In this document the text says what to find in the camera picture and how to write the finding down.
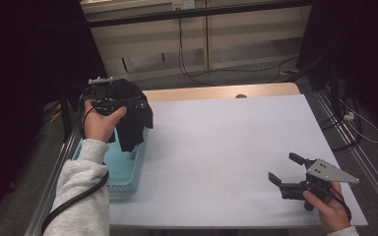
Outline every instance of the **white table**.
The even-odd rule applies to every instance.
[[[223,98],[234,97],[243,88],[248,98]],[[205,99],[202,94],[208,94],[208,89],[210,99]],[[286,95],[278,93],[281,89]],[[112,226],[292,228],[320,224],[316,210],[305,210],[303,201],[283,200],[279,188],[268,180],[268,172],[287,183],[305,179],[304,167],[288,159],[290,152],[338,166],[295,85],[174,90],[177,93],[146,92],[155,128],[149,132],[138,192],[110,203]],[[269,90],[277,96],[268,96]],[[162,96],[168,92],[180,93],[185,100]],[[190,94],[193,100],[187,100]],[[342,187],[351,223],[366,225],[349,186]]]

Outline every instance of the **plastic basket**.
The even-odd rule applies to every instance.
[[[134,147],[132,152],[128,152],[121,150],[118,134],[115,130],[115,142],[108,144],[109,151],[104,159],[109,170],[108,192],[110,199],[121,199],[137,192],[148,132],[148,129],[144,129],[144,141]],[[79,143],[73,160],[79,157],[81,148],[81,143]]]

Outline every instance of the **wire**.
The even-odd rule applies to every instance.
[[[84,116],[84,119],[83,119],[83,123],[81,122],[81,119],[80,119],[80,107],[81,107],[81,104],[82,104],[82,98],[83,98],[83,94],[85,93],[86,90],[84,90],[84,92],[82,92],[80,98],[79,98],[79,104],[78,104],[78,117],[79,117],[79,125],[82,124],[82,127],[81,127],[81,135],[83,139],[85,139],[85,121],[86,121],[86,118],[88,117],[88,115],[91,113],[91,111],[93,111],[95,108],[91,108]],[[76,204],[77,202],[85,199],[86,197],[92,195],[94,192],[96,192],[97,190],[99,190],[100,188],[102,188],[108,181],[109,179],[109,171],[106,169],[106,174],[103,175],[103,177],[100,179],[100,181],[95,184],[93,187],[91,187],[90,189],[84,191],[82,194],[79,194],[78,196],[68,200],[66,203],[60,205],[58,208],[56,208],[54,211],[52,211],[45,219],[44,221],[42,222],[41,224],[41,234],[44,234],[45,232],[45,229],[48,227],[48,225],[51,223],[51,221],[53,221],[53,219],[55,217],[57,217],[59,214],[61,214],[63,211],[65,211],[67,208],[71,207],[72,205]]]
[[[340,100],[340,102],[342,102],[351,112],[353,112],[357,117],[359,117],[359,118],[361,118],[362,120],[364,120],[365,122],[367,122],[370,126],[372,126],[377,132],[378,132],[378,128],[375,126],[375,125],[373,125],[371,122],[369,122],[366,118],[364,118],[363,116],[361,116],[360,114],[358,114],[358,112],[356,112],[356,111],[354,111],[354,110],[352,110],[346,103],[344,103],[342,100]],[[358,133],[362,138],[364,138],[365,140],[367,140],[367,141],[369,141],[369,142],[371,142],[371,143],[374,143],[374,144],[378,144],[378,141],[373,141],[373,140],[370,140],[370,139],[368,139],[367,137],[365,137],[364,135],[362,135],[361,133],[361,131],[359,132],[359,131],[357,131],[352,125],[351,125],[351,123],[349,122],[349,120],[348,120],[348,124],[350,125],[350,127],[353,129],[353,130],[355,130],[355,132],[356,133]]]
[[[290,57],[289,59],[286,59],[286,60],[284,60],[284,61],[282,61],[281,63],[279,63],[278,64],[278,72],[276,73],[276,75],[268,82],[268,84],[270,84],[270,83],[272,83],[278,76],[279,76],[279,73],[281,72],[281,66],[284,64],[284,63],[286,63],[286,62],[288,62],[288,61],[290,61],[290,60],[292,60],[292,59],[294,59],[294,58],[297,58],[297,57]]]
[[[67,208],[71,207],[72,205],[76,204],[77,202],[85,199],[86,197],[92,195],[94,192],[99,190],[102,186],[106,184],[106,182],[109,179],[109,171],[106,169],[106,174],[103,175],[102,179],[93,187],[90,189],[84,191],[82,194],[72,198],[71,200],[67,201],[66,203],[62,204],[58,208],[56,208],[54,211],[52,211],[42,222],[41,224],[41,234],[44,234],[45,229],[48,227],[48,225],[53,221],[55,217],[57,217],[60,213],[62,213]]]
[[[210,83],[206,83],[206,82],[200,82],[200,81],[195,81],[192,76],[189,75],[189,73],[186,71],[186,66],[185,66],[185,59],[183,57],[183,30],[182,30],[182,20],[181,19],[178,19],[178,23],[179,23],[179,69],[180,69],[180,72],[185,75],[187,78],[189,78],[192,82],[194,83],[198,83],[198,84],[201,84],[201,85],[206,85],[206,86],[211,86],[211,87],[215,87],[215,85],[213,84],[210,84]]]
[[[351,101],[352,101],[352,104],[353,104],[355,110],[358,111],[357,105],[355,103],[354,98],[352,98],[352,96],[350,98],[351,98]],[[354,122],[357,125],[357,130],[360,133],[362,133],[362,127],[361,127],[361,121],[360,121],[360,119],[359,118],[358,119],[354,119]],[[351,147],[357,145],[360,141],[361,141],[361,136],[357,136],[357,138],[353,142],[349,143],[348,145],[345,145],[345,146],[342,146],[342,147],[337,147],[337,148],[331,148],[331,150],[332,151],[337,151],[337,150],[342,150],[342,149],[346,149],[346,148],[351,148]]]
[[[333,200],[335,200],[339,204],[341,204],[346,210],[348,221],[351,221],[351,210],[347,206],[344,197],[337,190],[335,190],[334,188],[331,188],[331,190],[334,190],[340,197],[335,196],[331,191],[328,192],[327,190],[325,190],[324,188],[321,188],[320,186],[314,186],[314,187],[316,187],[319,191],[323,192],[325,195],[331,197]]]
[[[182,21],[181,21],[181,19],[178,19],[178,23],[179,23],[179,69],[180,69],[180,72],[183,75],[185,75],[186,77],[188,77],[192,82],[195,82],[195,83],[198,83],[198,84],[203,84],[203,85],[215,87],[216,85],[213,85],[213,84],[210,84],[210,83],[205,83],[205,82],[200,82],[200,81],[195,81],[193,79],[195,77],[199,77],[199,76],[202,76],[202,75],[205,75],[205,74],[209,74],[209,73],[214,73],[214,72],[247,72],[247,73],[249,73],[249,72],[268,71],[268,70],[272,70],[274,68],[278,68],[278,73],[268,82],[268,83],[271,83],[271,82],[273,82],[279,76],[279,72],[281,71],[282,64],[286,63],[287,61],[290,61],[292,59],[297,58],[297,56],[290,57],[290,58],[282,61],[281,63],[278,63],[275,66],[271,66],[271,67],[264,68],[264,69],[258,69],[258,70],[219,69],[219,70],[210,70],[210,71],[206,71],[206,72],[201,72],[201,73],[195,74],[195,75],[190,75],[186,71],[186,66],[185,66],[184,56],[183,56],[183,39],[182,39],[183,38],[183,36],[182,36],[183,35],[183,29],[182,29]]]
[[[82,124],[82,120],[81,120],[81,108],[82,108],[82,100],[83,100],[83,97],[85,95],[86,92],[88,92],[88,90],[92,90],[92,88],[88,87],[88,88],[85,88],[83,91],[82,91],[82,94],[81,96],[79,97],[79,102],[78,102],[78,116],[77,116],[77,122],[78,122],[78,125],[79,125],[79,133],[81,134],[81,137],[84,139],[85,138],[85,122]]]
[[[91,113],[91,111],[93,111],[95,108],[94,107],[92,107],[86,114],[85,114],[85,116],[84,116],[84,119],[83,119],[83,121],[82,121],[82,129],[83,129],[83,136],[82,136],[82,138],[83,139],[85,139],[86,138],[86,136],[85,136],[85,121],[86,121],[86,118],[88,117],[88,115]]]

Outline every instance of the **black fabric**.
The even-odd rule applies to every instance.
[[[116,126],[119,143],[123,151],[132,151],[134,147],[143,142],[144,127],[153,128],[153,110],[150,108],[146,96],[135,84],[125,79],[114,81],[114,96],[117,99],[127,99],[132,96],[140,96],[140,100],[146,102],[146,106],[128,108],[127,114]]]

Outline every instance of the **sweatshirt sleeve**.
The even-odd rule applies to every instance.
[[[106,174],[102,165],[108,145],[97,140],[83,140],[77,160],[67,160],[61,170],[52,210],[93,187]],[[108,235],[109,196],[106,185],[60,213],[44,235]]]
[[[349,228],[328,234],[327,236],[358,236],[358,233],[354,226],[350,226]]]

